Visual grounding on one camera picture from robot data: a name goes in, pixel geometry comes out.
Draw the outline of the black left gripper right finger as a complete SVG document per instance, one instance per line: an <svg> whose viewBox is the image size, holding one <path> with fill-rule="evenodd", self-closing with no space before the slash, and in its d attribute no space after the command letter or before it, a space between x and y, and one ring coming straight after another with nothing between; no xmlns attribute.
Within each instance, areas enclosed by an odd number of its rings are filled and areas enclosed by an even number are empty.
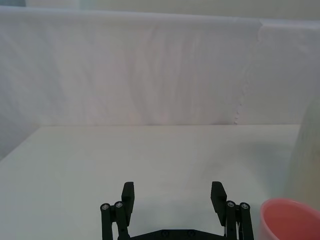
<svg viewBox="0 0 320 240"><path fill-rule="evenodd" d="M223 184L213 181L211 184L211 202L219 222L224 227L225 240L253 240L251 207L246 202L236 204L227 200Z"/></svg>

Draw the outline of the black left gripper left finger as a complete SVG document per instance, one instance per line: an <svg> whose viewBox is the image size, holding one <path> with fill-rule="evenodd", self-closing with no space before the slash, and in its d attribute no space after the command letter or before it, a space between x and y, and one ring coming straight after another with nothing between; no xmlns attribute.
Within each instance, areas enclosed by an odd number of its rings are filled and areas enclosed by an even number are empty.
<svg viewBox="0 0 320 240"><path fill-rule="evenodd" d="M126 182L123 186L121 200L114 205L103 203L101 212L101 236L103 240L113 240L113 223L116 223L118 240L129 240L128 226L135 201L134 183Z"/></svg>

